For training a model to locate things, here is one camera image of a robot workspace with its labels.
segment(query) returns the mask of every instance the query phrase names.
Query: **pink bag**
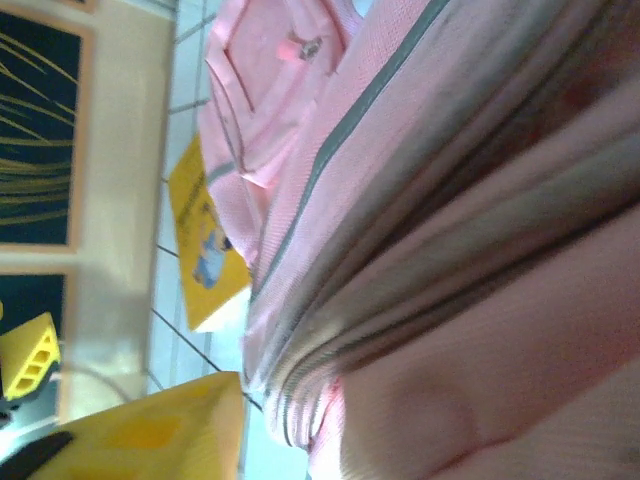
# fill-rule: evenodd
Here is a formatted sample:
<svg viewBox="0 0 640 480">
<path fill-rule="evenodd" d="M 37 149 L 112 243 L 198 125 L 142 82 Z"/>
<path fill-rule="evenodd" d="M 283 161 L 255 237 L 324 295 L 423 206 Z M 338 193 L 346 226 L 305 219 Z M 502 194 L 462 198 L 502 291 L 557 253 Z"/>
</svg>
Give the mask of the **pink bag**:
<svg viewBox="0 0 640 480">
<path fill-rule="evenodd" d="M 575 412 L 640 355 L 640 69 L 603 56 L 631 5 L 374 5 L 281 170 L 245 343 L 270 431 L 324 478 L 616 472 Z M 509 463 L 545 435 L 570 451 Z"/>
<path fill-rule="evenodd" d="M 347 5 L 227 0 L 214 21 L 202 152 L 220 221 L 249 266 L 278 172 L 357 31 Z"/>
</svg>

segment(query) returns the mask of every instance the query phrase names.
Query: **white tile floor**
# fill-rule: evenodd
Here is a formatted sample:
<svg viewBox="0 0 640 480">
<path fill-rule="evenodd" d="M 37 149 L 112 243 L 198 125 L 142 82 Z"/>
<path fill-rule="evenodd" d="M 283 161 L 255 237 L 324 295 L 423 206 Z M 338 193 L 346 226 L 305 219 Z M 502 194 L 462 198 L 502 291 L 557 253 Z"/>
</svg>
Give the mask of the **white tile floor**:
<svg viewBox="0 0 640 480">
<path fill-rule="evenodd" d="M 165 165 L 162 175 L 157 236 L 155 295 L 151 311 L 148 393 L 218 370 L 242 368 L 240 338 L 243 319 L 228 322 L 212 334 L 189 331 L 186 325 L 173 218 L 166 180 L 196 132 L 198 108 L 207 100 L 204 44 L 222 0 L 179 0 L 170 93 Z M 259 399 L 247 400 L 245 441 L 238 478 L 303 480 L 307 455 L 273 442 L 265 428 Z"/>
</svg>

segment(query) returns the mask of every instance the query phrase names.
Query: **framed artwork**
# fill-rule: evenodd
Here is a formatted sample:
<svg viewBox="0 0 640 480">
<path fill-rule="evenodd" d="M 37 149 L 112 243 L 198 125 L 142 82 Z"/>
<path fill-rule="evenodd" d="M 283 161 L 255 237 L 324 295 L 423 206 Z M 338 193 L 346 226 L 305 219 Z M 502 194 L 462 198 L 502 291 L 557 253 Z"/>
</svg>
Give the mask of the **framed artwork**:
<svg viewBox="0 0 640 480">
<path fill-rule="evenodd" d="M 58 1 L 89 13 L 95 10 L 96 2 L 97 2 L 97 0 L 58 0 Z"/>
<path fill-rule="evenodd" d="M 60 349 L 73 341 L 76 306 L 76 275 L 71 268 L 55 267 L 0 267 L 0 334 L 17 328 L 35 317 L 49 312 L 53 317 Z M 38 396 L 31 405 L 36 411 L 46 412 L 45 417 L 67 418 L 69 382 L 47 386 L 46 394 Z M 26 408 L 17 417 L 21 423 L 32 424 L 40 418 L 31 418 L 32 408 Z"/>
<path fill-rule="evenodd" d="M 0 250 L 75 250 L 92 33 L 0 5 Z"/>
</svg>

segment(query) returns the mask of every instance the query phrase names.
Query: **yellow object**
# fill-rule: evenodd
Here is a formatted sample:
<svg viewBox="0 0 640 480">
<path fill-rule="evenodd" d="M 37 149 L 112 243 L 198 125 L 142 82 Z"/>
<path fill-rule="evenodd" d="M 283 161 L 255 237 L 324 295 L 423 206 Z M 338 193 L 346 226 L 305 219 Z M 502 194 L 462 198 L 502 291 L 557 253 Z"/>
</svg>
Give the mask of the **yellow object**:
<svg viewBox="0 0 640 480">
<path fill-rule="evenodd" d="M 202 330 L 216 310 L 246 289 L 250 276 L 243 258 L 235 250 L 224 251 L 226 237 L 207 192 L 197 135 L 169 177 L 169 196 L 176 225 L 188 325 L 191 330 Z M 224 255 L 220 277 L 214 285 L 207 284 L 201 267 L 207 256 L 211 261 L 210 257 L 216 255 Z"/>
<path fill-rule="evenodd" d="M 33 392 L 54 362 L 60 362 L 60 348 L 50 313 L 0 336 L 5 399 L 11 401 Z"/>
<path fill-rule="evenodd" d="M 240 378 L 216 373 L 61 427 L 75 439 L 30 480 L 235 480 Z"/>
</svg>

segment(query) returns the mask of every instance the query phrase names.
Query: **zipper pull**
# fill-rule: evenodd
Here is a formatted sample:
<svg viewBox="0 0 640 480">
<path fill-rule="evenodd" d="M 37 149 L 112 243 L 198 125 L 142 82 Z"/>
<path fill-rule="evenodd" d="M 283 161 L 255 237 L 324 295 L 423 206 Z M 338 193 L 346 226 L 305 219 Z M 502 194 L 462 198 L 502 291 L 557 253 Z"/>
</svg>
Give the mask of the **zipper pull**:
<svg viewBox="0 0 640 480">
<path fill-rule="evenodd" d="M 310 62 L 320 51 L 322 38 L 316 37 L 308 42 L 296 41 L 290 38 L 283 40 L 278 45 L 278 58 L 284 61 L 302 60 Z"/>
</svg>

